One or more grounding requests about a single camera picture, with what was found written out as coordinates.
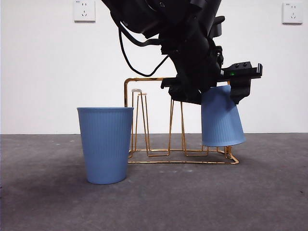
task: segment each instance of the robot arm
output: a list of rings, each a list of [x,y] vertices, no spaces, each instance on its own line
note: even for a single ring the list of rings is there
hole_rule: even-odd
[[[119,28],[121,48],[128,64],[122,33],[140,47],[161,45],[162,54],[171,58],[178,74],[176,78],[165,79],[161,87],[169,87],[169,94],[176,101],[201,104],[202,92],[218,82],[230,81],[231,98],[238,104],[249,95],[251,79],[262,76],[261,64],[258,68],[252,68],[250,62],[222,68],[222,47],[213,41],[222,34],[221,24],[225,20],[224,16],[215,17],[221,0],[102,1]],[[148,40],[137,41],[126,28],[142,33]]]

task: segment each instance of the wall outlet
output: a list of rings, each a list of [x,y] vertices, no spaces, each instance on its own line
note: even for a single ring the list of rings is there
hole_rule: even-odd
[[[95,0],[74,0],[74,21],[95,22]]]
[[[283,24],[302,24],[303,23],[303,3],[284,2],[282,5]]]

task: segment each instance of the blue paper cup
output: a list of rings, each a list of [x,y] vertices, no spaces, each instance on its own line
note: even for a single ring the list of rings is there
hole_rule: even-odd
[[[246,141],[239,112],[230,98],[231,86],[211,88],[202,94],[202,142],[224,147]]]
[[[112,184],[126,178],[133,108],[77,108],[87,179]]]

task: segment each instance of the upside-down cup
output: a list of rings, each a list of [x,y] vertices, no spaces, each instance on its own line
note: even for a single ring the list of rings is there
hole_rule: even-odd
[[[211,88],[202,95],[202,142],[225,147],[246,141],[239,112],[230,98],[231,86]]]

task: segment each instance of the cup rim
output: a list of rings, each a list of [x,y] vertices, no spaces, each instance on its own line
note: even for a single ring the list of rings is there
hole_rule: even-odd
[[[133,107],[78,107],[78,111],[83,110],[99,110],[99,111],[121,111],[121,110],[131,110]]]

